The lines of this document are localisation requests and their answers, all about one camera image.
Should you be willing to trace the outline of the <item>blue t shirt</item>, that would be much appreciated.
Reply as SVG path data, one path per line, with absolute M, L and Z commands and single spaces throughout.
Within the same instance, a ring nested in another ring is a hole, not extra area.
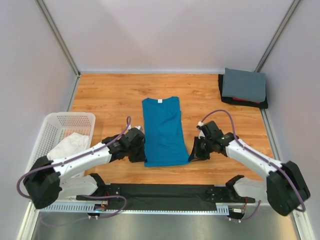
M 171 167 L 189 163 L 180 100 L 146 98 L 142 101 L 146 156 L 145 167 Z

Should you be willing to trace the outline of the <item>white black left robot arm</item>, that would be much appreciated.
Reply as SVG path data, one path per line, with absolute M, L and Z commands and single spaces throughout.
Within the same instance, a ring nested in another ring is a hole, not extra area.
M 69 157 L 49 160 L 38 158 L 23 176 L 23 185 L 34 207 L 44 209 L 56 200 L 80 196 L 99 201 L 105 188 L 94 177 L 75 176 L 96 166 L 128 157 L 133 162 L 146 161 L 145 135 L 136 127 L 123 135 L 107 137 L 95 146 Z

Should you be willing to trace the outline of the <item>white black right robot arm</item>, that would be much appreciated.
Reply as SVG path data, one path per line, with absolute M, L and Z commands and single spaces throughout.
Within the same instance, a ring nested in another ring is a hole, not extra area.
M 282 163 L 247 145 L 237 135 L 224 134 L 214 121 L 197 124 L 199 135 L 194 138 L 190 161 L 208 160 L 211 153 L 222 154 L 245 165 L 258 174 L 265 186 L 241 177 L 225 189 L 231 202 L 242 197 L 267 200 L 278 214 L 287 216 L 298 207 L 305 209 L 304 202 L 311 193 L 298 165 L 292 161 Z

